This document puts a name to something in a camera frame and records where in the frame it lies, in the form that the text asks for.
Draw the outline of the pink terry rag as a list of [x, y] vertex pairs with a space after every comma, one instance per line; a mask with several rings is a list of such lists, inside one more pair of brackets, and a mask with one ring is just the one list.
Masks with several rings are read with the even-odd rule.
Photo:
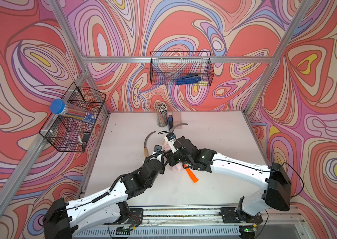
[[166, 157], [166, 161], [168, 161], [168, 165], [170, 166], [171, 171], [175, 172], [183, 171], [182, 164], [180, 162], [176, 162], [173, 159], [173, 153], [171, 151], [169, 144], [166, 141], [164, 141], [163, 143], [163, 150], [166, 151], [164, 155]]

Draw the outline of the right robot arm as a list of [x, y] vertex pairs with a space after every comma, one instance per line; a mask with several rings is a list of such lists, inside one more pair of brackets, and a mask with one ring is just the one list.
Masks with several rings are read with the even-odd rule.
[[237, 214], [253, 217], [270, 208], [283, 212], [290, 210], [292, 183], [282, 164], [247, 163], [215, 150], [198, 149], [189, 139], [176, 138], [173, 133], [165, 136], [165, 142], [170, 148], [170, 166], [181, 164], [183, 169], [229, 175], [257, 186], [257, 192], [240, 198], [235, 210]]

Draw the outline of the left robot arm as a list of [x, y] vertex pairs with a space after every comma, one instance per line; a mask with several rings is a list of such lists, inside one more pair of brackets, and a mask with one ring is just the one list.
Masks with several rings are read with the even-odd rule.
[[120, 205], [143, 194], [164, 173], [164, 154], [163, 150], [148, 156], [140, 168], [118, 176], [97, 193], [68, 202], [63, 198], [54, 201], [42, 219], [45, 238], [71, 239], [85, 229], [118, 221]]

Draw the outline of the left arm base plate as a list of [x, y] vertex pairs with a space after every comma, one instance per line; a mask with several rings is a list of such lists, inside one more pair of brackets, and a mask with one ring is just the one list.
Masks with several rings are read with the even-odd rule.
[[143, 208], [122, 209], [120, 218], [109, 225], [140, 225], [143, 222]]

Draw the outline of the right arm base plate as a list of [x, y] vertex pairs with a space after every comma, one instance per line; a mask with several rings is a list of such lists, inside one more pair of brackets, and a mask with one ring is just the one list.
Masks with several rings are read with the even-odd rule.
[[237, 210], [235, 207], [222, 207], [220, 208], [219, 216], [222, 217], [223, 223], [243, 223], [243, 224], [261, 224], [263, 218], [261, 215], [250, 216], [243, 211]]

